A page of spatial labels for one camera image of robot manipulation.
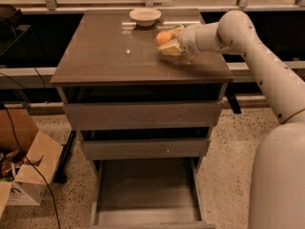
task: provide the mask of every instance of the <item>terrazzo floor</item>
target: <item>terrazzo floor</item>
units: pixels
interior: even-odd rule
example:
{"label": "terrazzo floor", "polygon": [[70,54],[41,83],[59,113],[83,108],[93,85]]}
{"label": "terrazzo floor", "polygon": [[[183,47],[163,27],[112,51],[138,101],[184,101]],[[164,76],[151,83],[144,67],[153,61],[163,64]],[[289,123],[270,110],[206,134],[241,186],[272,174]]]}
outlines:
{"label": "terrazzo floor", "polygon": [[[66,117],[33,115],[38,128],[65,144]],[[224,109],[213,129],[212,143],[198,173],[205,217],[217,229],[246,229],[254,153],[262,138],[277,126],[270,108]],[[96,177],[76,138],[67,163],[68,182],[53,183],[62,229],[89,228]],[[57,228],[49,191],[40,206],[7,206],[0,228]]]}

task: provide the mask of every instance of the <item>open drawer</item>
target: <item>open drawer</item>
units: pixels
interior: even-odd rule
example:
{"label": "open drawer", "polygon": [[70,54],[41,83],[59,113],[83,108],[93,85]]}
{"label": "open drawer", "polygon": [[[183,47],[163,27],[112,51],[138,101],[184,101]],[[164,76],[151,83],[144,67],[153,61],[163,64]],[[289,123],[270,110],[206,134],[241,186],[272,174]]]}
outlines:
{"label": "open drawer", "polygon": [[215,228],[191,158],[100,161],[91,228]]}

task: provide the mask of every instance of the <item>drawer front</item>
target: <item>drawer front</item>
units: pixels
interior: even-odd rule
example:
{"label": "drawer front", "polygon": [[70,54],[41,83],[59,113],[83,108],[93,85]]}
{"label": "drawer front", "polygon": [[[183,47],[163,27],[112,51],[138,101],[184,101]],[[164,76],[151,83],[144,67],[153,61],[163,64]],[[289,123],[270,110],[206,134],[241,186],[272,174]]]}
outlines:
{"label": "drawer front", "polygon": [[213,127],[221,101],[212,103],[69,104],[64,110],[74,130]]}
{"label": "drawer front", "polygon": [[208,138],[83,141],[88,160],[134,159],[159,157],[195,157],[208,152]]}

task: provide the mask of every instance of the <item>black cable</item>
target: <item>black cable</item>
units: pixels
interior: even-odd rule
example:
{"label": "black cable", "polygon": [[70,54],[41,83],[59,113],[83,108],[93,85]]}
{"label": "black cable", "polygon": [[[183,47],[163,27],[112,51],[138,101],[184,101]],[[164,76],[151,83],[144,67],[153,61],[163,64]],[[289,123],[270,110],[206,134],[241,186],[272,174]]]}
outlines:
{"label": "black cable", "polygon": [[[15,38],[16,38],[16,41],[18,42],[18,44],[19,44],[19,46],[20,46],[20,48],[21,48],[23,54],[26,56],[27,60],[29,61],[29,56],[28,56],[27,52],[25,51],[25,49],[24,49],[22,43],[20,42],[20,40],[19,40],[19,38],[18,38],[18,36],[17,36],[17,34],[16,34],[15,28],[14,28],[14,27],[10,27],[10,28],[12,29],[12,32],[13,32],[13,34],[14,34],[14,36],[15,36]],[[37,71],[37,69],[36,69],[35,67],[33,67],[33,68],[34,68],[35,71],[37,72],[39,78],[41,79],[41,81],[42,81],[42,83],[43,83],[43,85],[44,85],[44,97],[43,97],[44,99],[42,99],[42,100],[45,101],[45,100],[46,100],[46,82],[45,82],[44,78],[41,76],[41,74]]]}
{"label": "black cable", "polygon": [[[6,74],[4,74],[4,73],[0,73],[1,75],[3,75],[3,76],[5,76],[5,77],[7,77],[8,79],[10,79],[11,81],[13,81],[14,83],[16,83],[18,86],[20,86],[22,89],[28,89],[27,87],[25,87],[24,85],[22,85],[22,84],[20,84],[19,82],[17,82],[17,81],[15,81],[12,77],[10,77],[10,76],[8,76],[8,75],[6,75]],[[39,95],[39,94],[37,94],[37,93],[35,93],[35,95],[38,97],[38,98],[40,98],[41,100],[43,100],[43,101],[45,101],[45,99],[46,99],[46,97],[42,97],[41,95]]]}
{"label": "black cable", "polygon": [[16,140],[16,143],[17,143],[17,145],[18,145],[18,148],[19,148],[21,154],[26,158],[27,162],[32,166],[32,168],[34,168],[34,170],[39,174],[39,176],[40,176],[41,178],[43,178],[43,180],[45,181],[45,183],[46,183],[46,185],[47,185],[47,187],[48,187],[48,189],[49,189],[49,191],[50,191],[50,193],[51,193],[51,197],[52,197],[53,205],[54,205],[54,210],[55,210],[55,214],[56,214],[56,219],[57,219],[58,229],[61,229],[61,227],[60,227],[60,221],[59,221],[59,216],[58,216],[58,211],[57,211],[56,200],[55,200],[55,196],[54,196],[54,194],[53,194],[53,191],[51,190],[51,187],[50,187],[50,185],[48,184],[48,182],[46,181],[45,177],[44,177],[44,176],[41,174],[41,172],[31,163],[31,161],[30,161],[30,160],[28,159],[28,157],[26,156],[26,153],[23,151],[23,149],[22,149],[22,147],[21,147],[21,145],[20,145],[20,143],[19,143],[19,140],[18,140],[18,138],[17,138],[16,132],[15,132],[15,128],[14,128],[14,125],[13,125],[13,122],[12,122],[12,119],[11,119],[11,116],[10,116],[10,112],[9,112],[9,110],[7,109],[7,107],[4,105],[4,103],[3,103],[2,101],[1,101],[0,103],[3,105],[5,111],[6,111],[7,114],[8,114],[8,117],[9,117],[9,119],[10,119],[10,125],[11,125],[12,132],[13,132],[13,136],[14,136],[14,138],[15,138],[15,140]]}

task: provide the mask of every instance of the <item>cabinet top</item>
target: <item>cabinet top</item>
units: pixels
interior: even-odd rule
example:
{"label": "cabinet top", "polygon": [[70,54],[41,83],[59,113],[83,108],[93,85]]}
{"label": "cabinet top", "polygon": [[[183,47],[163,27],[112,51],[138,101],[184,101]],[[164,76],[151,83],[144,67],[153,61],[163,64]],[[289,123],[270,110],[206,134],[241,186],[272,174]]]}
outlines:
{"label": "cabinet top", "polygon": [[163,55],[155,37],[177,24],[204,23],[198,10],[161,10],[155,24],[141,28],[131,10],[91,10],[80,22],[51,83],[56,86],[192,84],[233,81],[215,52]]}

